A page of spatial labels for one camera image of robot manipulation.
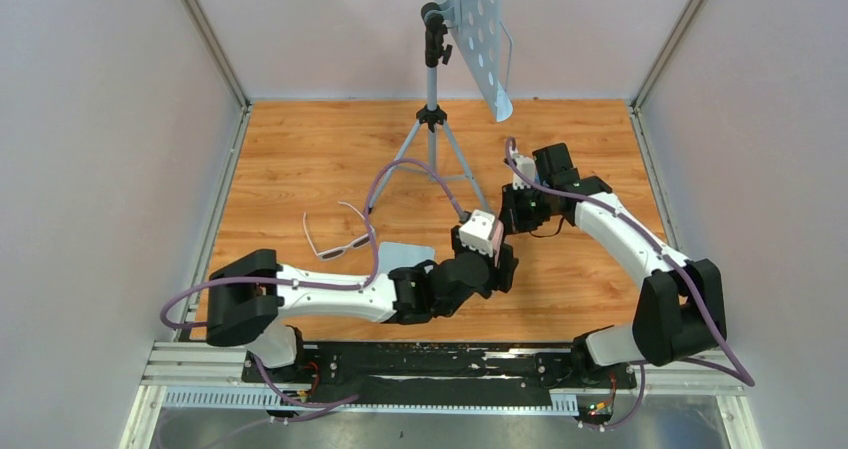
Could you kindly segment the light blue cleaning cloth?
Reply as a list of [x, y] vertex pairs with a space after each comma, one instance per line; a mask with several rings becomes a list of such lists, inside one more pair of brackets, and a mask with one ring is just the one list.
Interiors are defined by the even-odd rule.
[[389, 273], [402, 267], [412, 267], [433, 260], [436, 251], [431, 246], [399, 242], [381, 242], [378, 246], [378, 273]]

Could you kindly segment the white frame sunglasses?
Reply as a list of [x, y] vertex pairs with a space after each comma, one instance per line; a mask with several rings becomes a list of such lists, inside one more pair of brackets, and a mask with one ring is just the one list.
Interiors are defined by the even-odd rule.
[[301, 230], [313, 255], [320, 261], [338, 259], [354, 250], [366, 247], [371, 236], [361, 224], [363, 213], [353, 204], [337, 201], [338, 208], [346, 215], [341, 221], [315, 220], [308, 212], [301, 217]]

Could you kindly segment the pink glasses case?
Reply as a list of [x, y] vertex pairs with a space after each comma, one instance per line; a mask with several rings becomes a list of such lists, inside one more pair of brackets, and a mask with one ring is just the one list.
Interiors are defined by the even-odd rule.
[[495, 260], [497, 260], [499, 257], [499, 251], [503, 243], [503, 238], [504, 225], [500, 220], [496, 220], [493, 223], [492, 231], [489, 236], [489, 242], [491, 243], [491, 257]]

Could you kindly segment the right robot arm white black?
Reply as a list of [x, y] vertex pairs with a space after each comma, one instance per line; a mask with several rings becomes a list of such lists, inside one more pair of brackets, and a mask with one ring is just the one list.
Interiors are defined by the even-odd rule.
[[612, 366], [664, 366], [725, 343], [721, 274], [713, 262], [691, 259], [662, 241], [603, 179], [581, 176], [563, 143], [524, 156], [508, 138], [504, 161], [513, 172], [502, 188], [500, 219], [507, 233], [531, 233], [559, 216], [598, 242], [639, 291], [631, 322], [573, 340], [577, 382], [596, 386]]

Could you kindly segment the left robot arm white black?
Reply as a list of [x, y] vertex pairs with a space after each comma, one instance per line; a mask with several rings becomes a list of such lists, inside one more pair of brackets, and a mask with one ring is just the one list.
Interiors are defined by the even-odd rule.
[[286, 324], [299, 316], [352, 317], [380, 324], [416, 325], [451, 317], [473, 295], [510, 291], [519, 260], [496, 235], [492, 253], [481, 253], [451, 231], [453, 257], [364, 276], [316, 273], [281, 264], [273, 249], [259, 249], [210, 276], [205, 341], [243, 346], [283, 382], [306, 369], [300, 331]]

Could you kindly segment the silver tripod stand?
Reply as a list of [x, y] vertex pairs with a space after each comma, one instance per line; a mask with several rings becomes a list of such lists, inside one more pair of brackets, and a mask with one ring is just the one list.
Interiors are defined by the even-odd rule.
[[[445, 37], [448, 34], [449, 29], [445, 13], [446, 11], [436, 2], [426, 3], [421, 8], [420, 14], [425, 28], [424, 61], [427, 83], [426, 103], [416, 112], [415, 123], [397, 151], [395, 160], [404, 158], [418, 133], [423, 129], [426, 129], [427, 165], [434, 173], [434, 175], [429, 175], [428, 178], [433, 182], [437, 181], [437, 176], [439, 176], [443, 181], [467, 180], [482, 208], [491, 212], [491, 206], [486, 200], [479, 183], [473, 175], [468, 161], [460, 149], [455, 135], [448, 124], [447, 113], [439, 105], [438, 68], [441, 64], [446, 65], [449, 62], [453, 50], [453, 46], [445, 42]], [[438, 172], [438, 137], [440, 134], [445, 136], [453, 150], [453, 154], [461, 166], [461, 174], [455, 176], [443, 176]]]

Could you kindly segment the perforated light blue panel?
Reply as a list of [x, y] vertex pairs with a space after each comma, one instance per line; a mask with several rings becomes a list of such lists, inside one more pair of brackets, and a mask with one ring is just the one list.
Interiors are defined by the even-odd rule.
[[432, 0], [494, 119], [511, 117], [508, 95], [514, 40], [506, 28], [503, 0]]

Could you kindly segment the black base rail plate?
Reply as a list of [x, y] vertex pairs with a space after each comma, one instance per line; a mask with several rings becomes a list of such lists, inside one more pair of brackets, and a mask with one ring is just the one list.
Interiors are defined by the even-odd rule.
[[602, 400], [634, 389], [632, 370], [578, 366], [568, 342], [312, 342], [293, 364], [259, 369], [247, 354], [241, 379], [310, 409], [420, 411], [554, 410], [587, 415], [586, 390]]

